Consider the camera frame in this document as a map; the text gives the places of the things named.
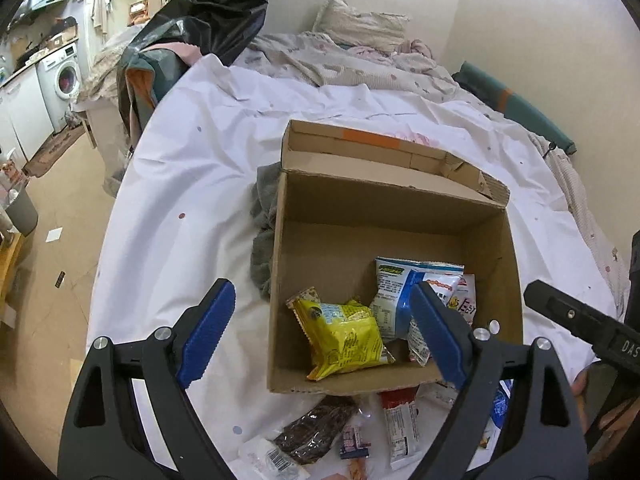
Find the right hand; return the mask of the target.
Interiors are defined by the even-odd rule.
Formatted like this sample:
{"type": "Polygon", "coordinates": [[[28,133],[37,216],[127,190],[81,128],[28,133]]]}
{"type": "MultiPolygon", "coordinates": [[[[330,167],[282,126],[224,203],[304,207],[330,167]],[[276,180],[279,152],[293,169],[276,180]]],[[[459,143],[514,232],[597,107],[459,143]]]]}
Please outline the right hand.
{"type": "Polygon", "coordinates": [[[575,398],[583,396],[585,394],[588,385],[588,368],[584,368],[576,377],[572,385],[572,393],[575,398]]]}

